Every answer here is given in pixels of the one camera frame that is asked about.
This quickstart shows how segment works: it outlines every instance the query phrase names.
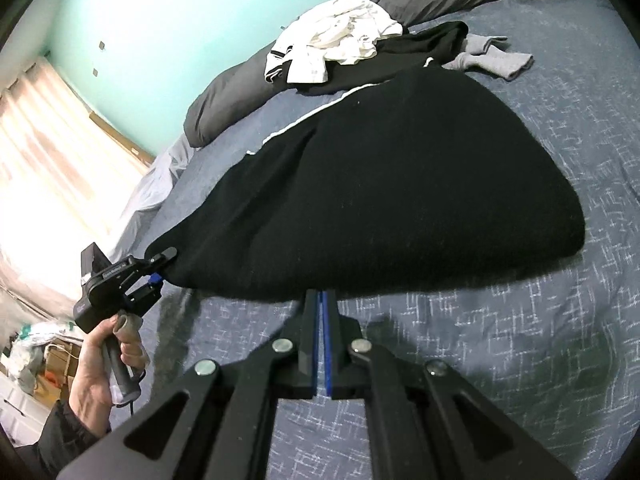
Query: person's arm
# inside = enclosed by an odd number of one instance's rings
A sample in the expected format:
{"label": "person's arm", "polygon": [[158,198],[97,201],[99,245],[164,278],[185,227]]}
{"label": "person's arm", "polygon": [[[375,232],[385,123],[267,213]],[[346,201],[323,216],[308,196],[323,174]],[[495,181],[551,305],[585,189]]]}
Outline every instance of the person's arm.
{"label": "person's arm", "polygon": [[[106,319],[87,334],[68,402],[55,403],[36,444],[16,449],[37,480],[54,479],[109,431],[112,402],[102,343],[113,333],[117,320],[118,316]],[[118,331],[116,336],[122,362],[144,368],[146,353],[138,332]]]}

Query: hand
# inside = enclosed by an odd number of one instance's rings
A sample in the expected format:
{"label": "hand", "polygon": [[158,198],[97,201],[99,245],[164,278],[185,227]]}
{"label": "hand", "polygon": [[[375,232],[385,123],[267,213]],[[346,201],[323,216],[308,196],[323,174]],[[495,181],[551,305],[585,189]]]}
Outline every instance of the hand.
{"label": "hand", "polygon": [[[109,378],[104,370],[102,343],[113,334],[118,315],[105,319],[89,332],[82,343],[78,371],[69,391],[69,406],[78,419],[98,438],[107,433],[111,414]],[[144,369],[146,352],[137,330],[118,330],[121,359],[132,368]]]}

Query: black cloth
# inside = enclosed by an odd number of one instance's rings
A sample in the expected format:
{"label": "black cloth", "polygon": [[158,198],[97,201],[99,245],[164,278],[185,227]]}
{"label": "black cloth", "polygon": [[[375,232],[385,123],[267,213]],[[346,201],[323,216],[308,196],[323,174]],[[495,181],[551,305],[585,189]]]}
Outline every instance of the black cloth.
{"label": "black cloth", "polygon": [[68,402],[57,401],[40,439],[16,451],[36,480],[49,480],[96,442],[98,438],[80,422]]}
{"label": "black cloth", "polygon": [[319,85],[287,83],[290,61],[282,65],[282,73],[274,81],[278,90],[296,88],[304,95],[334,94],[367,83],[382,83],[402,70],[424,66],[433,57],[438,64],[453,61],[462,50],[469,32],[464,22],[445,22],[417,34],[403,34],[376,43],[377,54],[355,65],[341,65],[336,61],[326,64],[328,81]]}
{"label": "black cloth", "polygon": [[230,168],[155,240],[174,285],[293,300],[375,294],[569,256],[578,197],[500,99],[430,64],[354,92]]}

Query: wrist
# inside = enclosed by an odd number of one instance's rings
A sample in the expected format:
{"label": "wrist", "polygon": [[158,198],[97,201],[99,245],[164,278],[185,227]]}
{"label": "wrist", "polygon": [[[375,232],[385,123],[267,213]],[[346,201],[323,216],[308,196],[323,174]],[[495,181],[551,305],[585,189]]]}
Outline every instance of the wrist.
{"label": "wrist", "polygon": [[111,405],[96,401],[91,394],[91,387],[72,388],[69,392],[69,407],[93,435],[102,438],[107,434]]}

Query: wall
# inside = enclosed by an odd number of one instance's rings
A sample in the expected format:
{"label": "wall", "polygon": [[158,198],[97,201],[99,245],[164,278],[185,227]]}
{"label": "wall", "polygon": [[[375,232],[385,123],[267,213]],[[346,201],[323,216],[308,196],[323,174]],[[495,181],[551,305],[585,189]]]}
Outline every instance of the wall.
{"label": "wall", "polygon": [[158,153],[214,76],[323,1],[65,0],[50,60],[116,129]]}
{"label": "wall", "polygon": [[0,89],[46,51],[46,40],[62,0],[33,0],[0,51]]}

